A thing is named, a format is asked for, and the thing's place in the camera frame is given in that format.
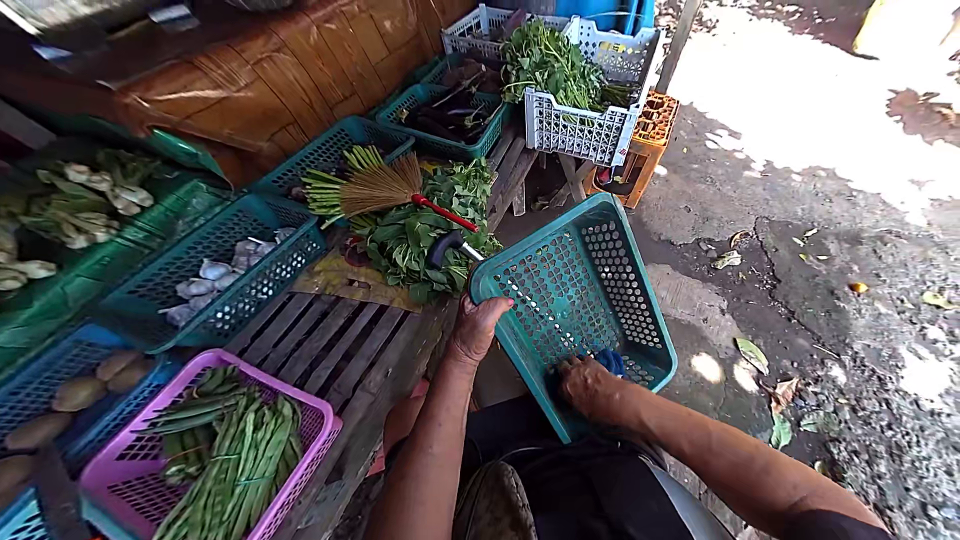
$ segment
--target hand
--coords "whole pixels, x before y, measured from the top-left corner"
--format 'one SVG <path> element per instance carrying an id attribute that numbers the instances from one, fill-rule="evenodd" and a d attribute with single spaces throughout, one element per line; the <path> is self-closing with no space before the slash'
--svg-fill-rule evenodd
<path id="1" fill-rule="evenodd" d="M 465 292 L 460 298 L 460 312 L 446 348 L 447 356 L 474 368 L 480 365 L 493 343 L 496 321 L 513 305 L 514 301 L 509 298 L 490 298 L 476 306 Z"/>
<path id="2" fill-rule="evenodd" d="M 561 384 L 564 397 L 581 414 L 598 424 L 621 424 L 620 403 L 626 399 L 629 382 L 618 379 L 593 356 L 564 360 L 560 363 L 560 373 L 564 378 Z"/>

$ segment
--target woman's right hand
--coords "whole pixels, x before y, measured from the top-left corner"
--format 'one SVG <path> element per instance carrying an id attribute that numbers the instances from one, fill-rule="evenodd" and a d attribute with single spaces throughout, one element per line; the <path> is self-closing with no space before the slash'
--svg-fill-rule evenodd
<path id="1" fill-rule="evenodd" d="M 622 426 L 622 402 L 629 399 L 631 383 L 618 379 L 600 362 L 576 356 L 560 363 L 563 375 L 561 391 L 568 402 L 591 422 Z"/>

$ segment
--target broom handle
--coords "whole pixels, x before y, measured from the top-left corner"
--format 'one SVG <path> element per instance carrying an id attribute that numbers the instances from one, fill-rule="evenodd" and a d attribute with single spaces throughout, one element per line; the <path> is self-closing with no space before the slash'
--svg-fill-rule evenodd
<path id="1" fill-rule="evenodd" d="M 414 193 L 413 197 L 411 197 L 410 200 L 413 201 L 415 205 L 420 205 L 422 207 L 427 207 L 429 209 L 432 209 L 433 211 L 437 212 L 439 215 L 445 217 L 446 219 L 449 219 L 453 223 L 456 223 L 457 225 L 463 227 L 464 229 L 470 231 L 471 233 L 476 233 L 477 231 L 480 230 L 476 225 L 473 225 L 466 219 L 451 212 L 450 210 L 442 209 L 437 205 L 431 203 L 430 201 L 427 200 L 426 197 L 420 195 L 419 193 Z"/>

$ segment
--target white plastic crate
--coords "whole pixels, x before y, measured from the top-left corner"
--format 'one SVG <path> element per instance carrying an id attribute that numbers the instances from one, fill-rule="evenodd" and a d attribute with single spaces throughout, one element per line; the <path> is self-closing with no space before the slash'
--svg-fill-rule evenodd
<path id="1" fill-rule="evenodd" d="M 447 54 L 479 51 L 484 58 L 503 60 L 500 56 L 501 42 L 491 41 L 490 32 L 501 28 L 510 18 L 511 13 L 513 10 L 488 8 L 486 4 L 480 4 L 467 16 L 444 29 L 444 50 Z M 569 17 L 527 13 L 527 20 L 534 17 L 542 20 L 546 26 L 559 31 L 566 28 L 570 22 Z"/>
<path id="2" fill-rule="evenodd" d="M 527 86 L 523 93 L 527 147 L 607 167 L 622 165 L 647 92 L 656 82 L 652 75 L 662 54 L 660 30 L 644 28 L 634 37 L 600 32 L 595 22 L 574 15 L 564 35 L 586 59 L 600 65 L 608 81 L 638 83 L 642 90 L 628 109 L 607 107 L 594 112 L 559 105 L 550 92 Z"/>

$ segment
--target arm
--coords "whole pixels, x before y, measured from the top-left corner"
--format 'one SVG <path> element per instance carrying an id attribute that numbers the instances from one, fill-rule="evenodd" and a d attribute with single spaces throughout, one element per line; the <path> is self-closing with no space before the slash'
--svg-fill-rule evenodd
<path id="1" fill-rule="evenodd" d="M 474 306 L 464 295 L 417 422 L 373 510 L 367 540 L 450 538 L 473 377 L 493 340 L 497 319 L 513 304 L 493 298 Z"/>
<path id="2" fill-rule="evenodd" d="M 564 367 L 564 394 L 591 421 L 660 445 L 750 525 L 781 537 L 807 510 L 831 510 L 878 528 L 853 494 L 800 461 L 647 388 L 620 380 L 592 357 Z"/>

